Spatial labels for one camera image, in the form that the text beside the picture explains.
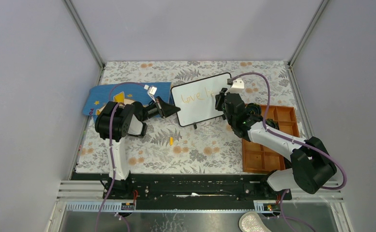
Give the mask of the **small black-framed whiteboard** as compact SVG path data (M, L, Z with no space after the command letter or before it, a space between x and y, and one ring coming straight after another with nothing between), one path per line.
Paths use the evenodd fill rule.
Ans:
M221 116L222 112L215 109L215 96L229 87L227 80L230 78L231 74L226 72L173 86L171 96L174 105L180 108L177 112L179 125L186 127Z

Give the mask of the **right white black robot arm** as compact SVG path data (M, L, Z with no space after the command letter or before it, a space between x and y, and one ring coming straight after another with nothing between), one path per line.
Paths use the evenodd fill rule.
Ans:
M315 194L336 174L336 165L320 139L304 140L268 126L263 116L251 113L240 95L227 88L221 89L215 99L215 109L223 112L223 119L236 136L268 147L291 163L289 169L268 174L260 186L264 198L272 199L280 191L292 188Z

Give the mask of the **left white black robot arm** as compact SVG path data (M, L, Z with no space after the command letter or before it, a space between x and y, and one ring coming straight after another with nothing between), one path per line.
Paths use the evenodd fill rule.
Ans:
M109 173L108 192L115 192L120 198L131 196L133 186L130 179L130 169L126 161L125 137L142 138L146 135L146 120L159 116L167 118L181 109L154 98L148 105L139 101L131 104L110 101L97 116L94 127L99 137L108 142Z

